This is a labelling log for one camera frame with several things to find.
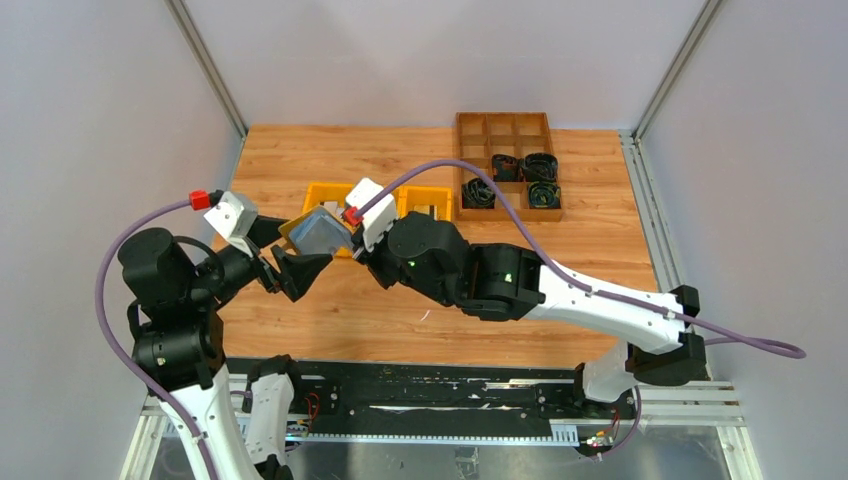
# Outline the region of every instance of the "wooden table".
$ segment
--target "wooden table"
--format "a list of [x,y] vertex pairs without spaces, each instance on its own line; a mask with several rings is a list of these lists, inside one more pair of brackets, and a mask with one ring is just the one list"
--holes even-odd
[[[565,215],[529,224],[559,262],[629,287],[656,288],[618,135],[552,131],[562,168]],[[453,156],[450,128],[257,125],[250,129],[232,190],[264,215],[300,214],[310,182],[383,185],[415,165]],[[413,185],[451,186],[449,168]],[[472,242],[526,242],[509,222],[459,222]],[[216,247],[223,244],[216,240]],[[615,339],[546,321],[482,322],[396,285],[383,290],[364,266],[335,260],[297,303],[256,283],[221,311],[230,356],[573,367],[606,352]]]

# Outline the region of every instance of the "white wall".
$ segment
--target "white wall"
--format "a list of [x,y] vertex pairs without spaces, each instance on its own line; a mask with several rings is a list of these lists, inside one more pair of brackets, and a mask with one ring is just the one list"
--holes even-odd
[[[99,260],[142,214],[225,185],[239,142],[161,1],[0,2],[0,112],[0,478],[112,480],[144,388],[97,327]],[[107,283],[128,346],[119,268]]]
[[249,124],[631,128],[703,0],[189,0]]
[[645,142],[703,317],[796,342],[713,347],[767,479],[844,478],[848,4],[732,0]]

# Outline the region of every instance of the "cable bundle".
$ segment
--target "cable bundle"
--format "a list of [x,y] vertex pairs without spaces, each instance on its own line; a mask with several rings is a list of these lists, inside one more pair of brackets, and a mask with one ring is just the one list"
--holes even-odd
[[462,208],[495,208],[495,192],[480,178],[462,186]]

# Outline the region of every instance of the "purple cable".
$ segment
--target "purple cable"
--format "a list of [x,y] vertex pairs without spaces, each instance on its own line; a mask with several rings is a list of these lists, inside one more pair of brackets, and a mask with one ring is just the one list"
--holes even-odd
[[565,281],[567,284],[571,285],[572,287],[577,288],[577,289],[579,289],[583,292],[586,292],[587,294],[590,294],[590,295],[598,295],[599,297],[603,297],[603,298],[606,298],[606,299],[609,299],[609,300],[614,300],[614,301],[621,302],[621,303],[631,305],[631,306],[634,306],[634,307],[644,308],[646,310],[649,310],[651,312],[654,312],[654,313],[657,313],[657,314],[660,314],[660,315],[663,315],[663,316],[673,315],[674,318],[677,318],[678,320],[682,320],[684,322],[689,322],[692,325],[697,325],[701,328],[704,328],[706,330],[710,330],[712,332],[718,333],[719,335],[726,337],[726,338],[718,338],[718,339],[707,340],[705,342],[706,345],[718,345],[718,344],[722,344],[722,343],[744,343],[744,344],[749,345],[751,347],[754,347],[754,348],[757,348],[757,349],[760,349],[760,350],[763,350],[765,352],[772,353],[772,354],[775,354],[775,355],[780,355],[780,356],[783,356],[783,357],[794,358],[794,359],[802,359],[802,358],[805,358],[807,356],[807,353],[804,350],[802,350],[800,347],[797,347],[797,346],[789,344],[789,343],[781,342],[781,341],[778,341],[778,340],[771,340],[771,339],[767,339],[767,338],[748,337],[748,336],[742,335],[741,333],[736,333],[732,330],[728,330],[724,327],[720,327],[718,325],[710,323],[706,320],[691,317],[689,315],[685,315],[685,314],[682,314],[682,313],[671,312],[667,308],[659,307],[659,306],[654,305],[652,303],[648,303],[648,302],[645,302],[643,300],[639,300],[639,299],[636,299],[636,298],[631,298],[631,297],[628,297],[626,295],[608,292],[608,291],[605,291],[605,290],[596,290],[596,291],[593,292],[591,285],[583,283],[583,282],[571,277],[570,275],[568,275],[565,271],[561,270],[557,266],[556,262],[554,262],[553,259],[551,259],[551,257],[548,256],[547,253],[545,253],[544,249],[542,249],[542,246],[539,245],[539,243],[536,241],[536,239],[533,238],[533,235],[530,234],[530,231],[527,230],[527,227],[524,225],[524,223],[521,222],[521,219],[518,217],[518,214],[515,212],[515,209],[512,208],[512,205],[510,205],[506,196],[503,194],[503,192],[501,192],[501,190],[498,188],[498,186],[495,184],[495,182],[492,181],[492,179],[489,178],[489,176],[486,175],[486,173],[483,172],[482,170],[480,170],[479,168],[475,167],[474,165],[471,165],[470,163],[463,162],[461,160],[453,160],[453,159],[434,160],[432,162],[428,162],[428,163],[425,163],[424,165],[419,165],[419,166],[413,168],[412,170],[410,170],[410,171],[404,173],[403,175],[401,175],[400,177],[398,177],[396,180],[394,180],[392,183],[390,183],[386,188],[384,188],[380,193],[378,193],[374,198],[372,198],[371,200],[366,202],[365,205],[362,206],[362,208],[360,208],[356,212],[354,212],[353,216],[356,217],[356,218],[362,217],[362,215],[364,215],[368,210],[370,210],[371,207],[376,205],[377,202],[379,202],[383,197],[385,197],[386,195],[389,195],[396,188],[403,185],[404,183],[406,183],[407,181],[409,181],[411,178],[415,177],[416,175],[418,175],[422,172],[426,172],[427,170],[430,170],[431,168],[444,167],[444,166],[464,168],[464,169],[470,171],[471,173],[477,175],[478,177],[480,177],[480,179],[482,179],[484,182],[486,182],[486,185],[488,185],[489,188],[492,189],[492,192],[494,192],[495,196],[498,197],[498,200],[500,200],[501,203],[503,204],[504,209],[506,210],[507,214],[509,214],[509,218],[511,218],[513,223],[515,223],[515,226],[518,227],[518,230],[521,232],[521,235],[527,240],[527,243],[530,244],[530,247],[533,250],[536,251],[536,254],[539,255],[539,258],[542,259],[542,262],[544,262],[544,264],[547,265],[548,268],[550,268],[553,273],[555,273],[559,278],[561,278],[563,281]]
[[115,334],[112,333],[112,329],[109,327],[109,321],[106,319],[106,305],[103,302],[103,290],[106,286],[106,272],[109,270],[109,265],[112,263],[112,259],[115,257],[118,249],[127,240],[127,238],[146,223],[161,217],[166,213],[173,212],[174,210],[187,206],[189,206],[188,200],[181,200],[164,206],[136,220],[132,225],[127,227],[126,230],[118,235],[118,238],[116,238],[115,241],[112,242],[112,245],[109,246],[109,249],[106,250],[103,262],[97,270],[97,280],[94,282],[94,310],[97,314],[97,323],[100,324],[100,331],[103,332],[103,336],[106,337],[106,343],[109,344],[109,348],[115,352],[115,355],[121,359],[124,365],[126,365],[136,377],[141,379],[141,381],[144,382],[150,390],[156,393],[162,401],[167,402],[171,408],[177,412],[177,415],[180,416],[180,419],[186,427],[188,427],[192,437],[197,439],[197,448],[200,449],[200,455],[203,457],[203,463],[206,464],[206,471],[209,474],[209,480],[218,480],[218,472],[215,470],[215,464],[212,462],[212,454],[209,452],[209,447],[206,445],[206,442],[201,435],[200,428],[198,428],[197,424],[192,420],[191,415],[188,411],[186,411],[185,407],[183,407],[173,395],[162,388],[161,385],[156,383],[156,380],[153,380],[153,378],[145,373],[141,367],[133,362],[132,358],[127,355],[127,352],[121,348],[121,344],[118,343],[118,339],[115,338]]

